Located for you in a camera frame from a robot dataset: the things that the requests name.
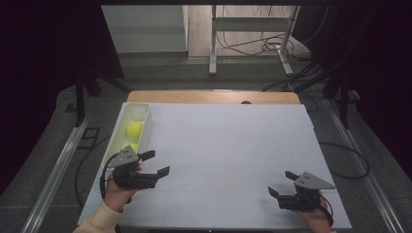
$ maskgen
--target white paper sheet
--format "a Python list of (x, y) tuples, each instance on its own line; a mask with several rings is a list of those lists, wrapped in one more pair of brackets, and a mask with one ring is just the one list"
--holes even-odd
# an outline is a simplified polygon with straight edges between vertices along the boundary
[[(170, 166), (155, 189), (136, 193), (120, 225), (168, 229), (305, 228), (279, 209), (267, 187), (293, 195), (285, 171), (333, 179), (302, 105), (151, 104), (148, 150), (155, 158), (142, 173)], [(101, 197), (98, 177), (81, 218)], [(337, 190), (324, 190), (336, 228), (351, 228)]]

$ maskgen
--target yellow ball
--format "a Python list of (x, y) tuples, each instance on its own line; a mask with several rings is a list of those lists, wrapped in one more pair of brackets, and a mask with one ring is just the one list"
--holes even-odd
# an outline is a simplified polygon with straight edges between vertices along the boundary
[(133, 148), (134, 152), (137, 152), (137, 148), (139, 147), (139, 144), (130, 144), (130, 146)]
[(132, 121), (127, 125), (126, 134), (131, 140), (138, 141), (142, 134), (143, 124), (141, 122)]

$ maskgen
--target metal frame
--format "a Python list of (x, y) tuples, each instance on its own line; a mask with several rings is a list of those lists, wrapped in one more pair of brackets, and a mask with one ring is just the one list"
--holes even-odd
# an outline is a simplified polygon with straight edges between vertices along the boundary
[(209, 75), (217, 74), (217, 46), (216, 36), (218, 31), (249, 31), (263, 32), (285, 31), (284, 38), (280, 47), (277, 47), (279, 58), (287, 76), (293, 75), (292, 67), (286, 56), (286, 47), (297, 14), (297, 6), (292, 6), (289, 17), (216, 17), (216, 5), (212, 6), (212, 43), (210, 47)]

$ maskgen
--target metal rail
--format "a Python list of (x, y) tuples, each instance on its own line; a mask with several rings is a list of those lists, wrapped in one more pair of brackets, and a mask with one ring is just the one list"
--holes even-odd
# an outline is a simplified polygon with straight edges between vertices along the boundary
[(31, 210), (30, 215), (28, 216), (26, 223), (24, 223), (23, 228), (20, 232), (37, 232), (40, 228), (40, 225), (45, 218), (45, 215), (49, 209), (49, 206), (52, 202), (52, 199), (60, 186), (60, 182), (63, 179), (64, 173), (67, 170), (67, 167), (70, 163), (70, 160), (73, 157), (73, 153), (76, 150), (78, 143), (80, 142), (82, 135), (86, 129), (87, 123), (90, 120), (91, 110), (94, 106), (96, 98), (89, 97), (87, 99), (86, 106), (87, 112), (85, 119), (79, 125), (75, 127), (72, 133), (69, 136), (69, 139), (66, 142), (60, 156), (58, 157), (54, 168), (49, 175), (49, 178), (43, 187), (42, 192), (39, 195), (39, 198), (36, 201), (33, 209)]
[[(346, 146), (350, 147), (351, 149), (360, 151), (357, 143), (355, 142), (355, 139), (352, 137), (351, 132), (346, 129), (340, 121), (339, 112), (333, 100), (326, 99), (326, 105)], [(366, 170), (362, 165), (361, 159), (358, 156), (354, 156), (354, 161), (360, 172), (364, 173)], [(381, 213), (383, 220), (387, 224), (388, 229), (393, 233), (404, 233), (391, 202), (389, 201), (385, 192), (382, 190), (381, 186), (376, 181), (376, 178), (372, 174), (372, 172), (369, 172), (369, 175), (363, 178), (363, 181), (365, 182), (370, 195), (372, 196), (379, 212)]]

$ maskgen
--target white cabinet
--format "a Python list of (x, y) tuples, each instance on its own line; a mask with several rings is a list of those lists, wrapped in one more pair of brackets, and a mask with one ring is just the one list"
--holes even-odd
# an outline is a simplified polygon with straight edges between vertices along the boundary
[(118, 53), (188, 50), (188, 6), (102, 6)]

